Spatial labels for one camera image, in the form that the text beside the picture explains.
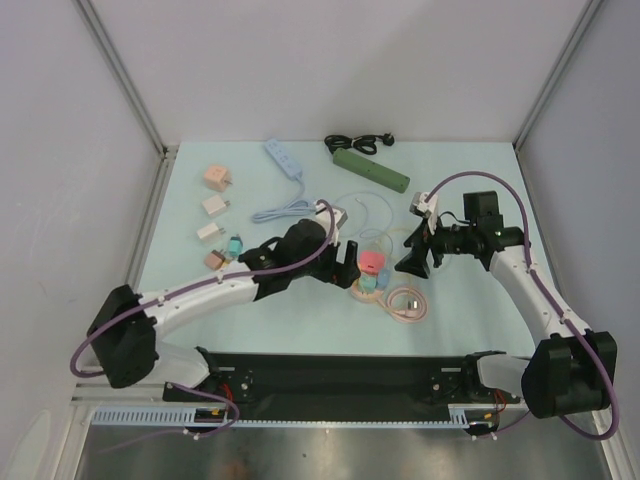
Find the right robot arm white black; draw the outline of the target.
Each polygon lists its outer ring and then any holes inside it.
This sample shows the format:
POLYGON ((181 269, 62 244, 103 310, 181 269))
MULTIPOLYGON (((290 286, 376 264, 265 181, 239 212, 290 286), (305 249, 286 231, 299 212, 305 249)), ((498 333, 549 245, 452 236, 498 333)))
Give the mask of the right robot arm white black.
POLYGON ((420 225, 405 240, 408 254, 396 271, 428 278, 447 255, 469 255, 507 292, 525 321, 536 349, 530 358, 501 352, 469 355, 461 376, 463 393, 484 401, 496 389, 522 398, 537 418, 597 411, 612 404, 617 344, 607 332, 595 332, 558 296, 537 270, 519 227, 507 227, 494 191, 463 196, 465 220, 445 226, 436 196, 416 193, 410 212, 420 225))

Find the red pink cube charger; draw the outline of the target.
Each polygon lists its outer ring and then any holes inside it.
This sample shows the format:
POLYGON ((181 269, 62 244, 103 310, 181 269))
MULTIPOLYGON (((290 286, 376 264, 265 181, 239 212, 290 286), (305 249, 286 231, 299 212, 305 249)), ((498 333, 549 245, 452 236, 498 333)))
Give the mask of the red pink cube charger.
POLYGON ((377 275, 386 265, 386 257, 381 252, 365 250, 360 254, 359 265, 367 275, 377 275))

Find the white Honor charger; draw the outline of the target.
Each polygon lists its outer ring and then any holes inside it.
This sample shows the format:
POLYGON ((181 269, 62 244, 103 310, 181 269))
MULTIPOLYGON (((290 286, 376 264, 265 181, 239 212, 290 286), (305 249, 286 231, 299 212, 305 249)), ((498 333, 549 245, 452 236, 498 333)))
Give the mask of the white Honor charger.
POLYGON ((228 210, 230 202, 220 195, 214 195, 204 200, 201 205, 210 218, 215 218, 228 210))

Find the teal plug adapter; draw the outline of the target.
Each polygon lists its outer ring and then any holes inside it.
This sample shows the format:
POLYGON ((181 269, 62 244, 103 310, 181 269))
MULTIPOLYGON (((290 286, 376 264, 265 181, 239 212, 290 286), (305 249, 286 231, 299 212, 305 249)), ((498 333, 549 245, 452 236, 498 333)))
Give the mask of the teal plug adapter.
POLYGON ((228 253, 231 257, 237 258, 239 257, 244 249, 244 244, 239 235, 233 235, 229 239, 228 243, 228 253))

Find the pink round socket hub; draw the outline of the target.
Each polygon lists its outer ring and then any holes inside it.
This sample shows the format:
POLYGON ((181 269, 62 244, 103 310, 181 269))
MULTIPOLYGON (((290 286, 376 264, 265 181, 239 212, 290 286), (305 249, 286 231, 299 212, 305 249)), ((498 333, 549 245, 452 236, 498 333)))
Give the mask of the pink round socket hub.
POLYGON ((375 303, 383 296, 385 290, 378 288, 376 277, 364 275, 352 284, 350 293, 362 303, 375 303))

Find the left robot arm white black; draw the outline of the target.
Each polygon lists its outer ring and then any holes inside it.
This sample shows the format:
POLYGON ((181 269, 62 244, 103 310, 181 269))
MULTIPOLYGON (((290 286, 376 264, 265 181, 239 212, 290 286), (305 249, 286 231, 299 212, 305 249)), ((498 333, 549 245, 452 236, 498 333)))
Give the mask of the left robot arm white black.
POLYGON ((337 233, 303 219, 283 236, 245 251, 225 270, 192 284, 146 294, 129 285, 115 288, 87 331, 102 375, 113 389, 157 377, 185 386, 199 400, 211 399, 219 391, 220 376, 208 353, 163 345, 162 339, 207 314, 283 292, 299 278, 351 287, 360 276, 358 245, 348 241, 339 260, 337 233))

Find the pink deer cube socket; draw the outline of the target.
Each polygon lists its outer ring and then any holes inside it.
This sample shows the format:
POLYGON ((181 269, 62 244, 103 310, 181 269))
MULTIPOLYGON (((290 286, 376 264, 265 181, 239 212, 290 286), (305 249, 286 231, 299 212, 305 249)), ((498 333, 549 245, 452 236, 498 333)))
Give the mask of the pink deer cube socket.
POLYGON ((225 192, 232 184, 231 171, 221 165, 210 165, 204 172, 205 185, 216 192, 225 192))

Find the pink plug adapter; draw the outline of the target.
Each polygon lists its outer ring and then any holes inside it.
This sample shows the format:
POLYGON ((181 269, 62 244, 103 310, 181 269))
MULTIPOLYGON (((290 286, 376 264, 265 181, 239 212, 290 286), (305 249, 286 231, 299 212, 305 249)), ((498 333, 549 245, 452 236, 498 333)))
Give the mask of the pink plug adapter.
POLYGON ((218 250, 210 251, 204 258, 204 265, 212 271, 220 270, 227 264, 226 256, 218 250))

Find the green power strip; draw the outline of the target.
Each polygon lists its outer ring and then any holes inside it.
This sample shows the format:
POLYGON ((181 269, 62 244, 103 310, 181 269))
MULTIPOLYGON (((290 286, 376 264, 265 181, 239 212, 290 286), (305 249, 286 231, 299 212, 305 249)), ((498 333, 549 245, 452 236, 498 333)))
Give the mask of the green power strip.
POLYGON ((333 164, 397 193, 405 193, 410 178, 361 155, 342 148, 332 154, 333 164))

